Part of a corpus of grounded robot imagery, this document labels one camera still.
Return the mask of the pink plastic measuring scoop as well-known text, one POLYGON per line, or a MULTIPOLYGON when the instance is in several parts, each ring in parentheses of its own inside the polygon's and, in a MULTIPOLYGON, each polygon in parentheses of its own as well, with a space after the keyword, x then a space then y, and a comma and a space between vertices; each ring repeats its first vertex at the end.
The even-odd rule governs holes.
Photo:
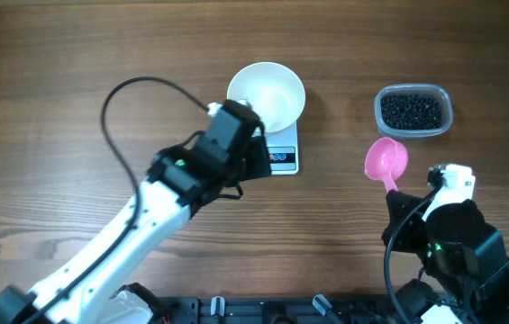
POLYGON ((379 181, 387 193, 397 191, 395 180, 406 170, 408 153, 403 143, 389 137, 380 138, 370 147, 365 158, 365 175, 379 181))

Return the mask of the black beans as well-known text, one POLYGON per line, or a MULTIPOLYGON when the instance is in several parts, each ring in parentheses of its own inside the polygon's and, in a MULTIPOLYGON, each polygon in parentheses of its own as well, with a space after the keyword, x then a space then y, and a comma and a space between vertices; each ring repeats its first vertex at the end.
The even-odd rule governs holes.
POLYGON ((386 94, 380 105, 382 119, 392 129, 426 131, 441 126, 441 105, 428 94, 386 94))

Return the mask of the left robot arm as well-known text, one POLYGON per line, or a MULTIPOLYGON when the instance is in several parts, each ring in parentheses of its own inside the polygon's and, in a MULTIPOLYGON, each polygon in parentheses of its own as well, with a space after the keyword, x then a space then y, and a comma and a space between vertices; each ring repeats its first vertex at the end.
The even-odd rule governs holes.
POLYGON ((3 289, 0 323, 97 323, 111 295, 163 240, 224 188, 270 174, 262 136, 229 143, 197 131, 190 141, 192 148, 162 149, 131 200, 59 270, 28 292, 3 289))

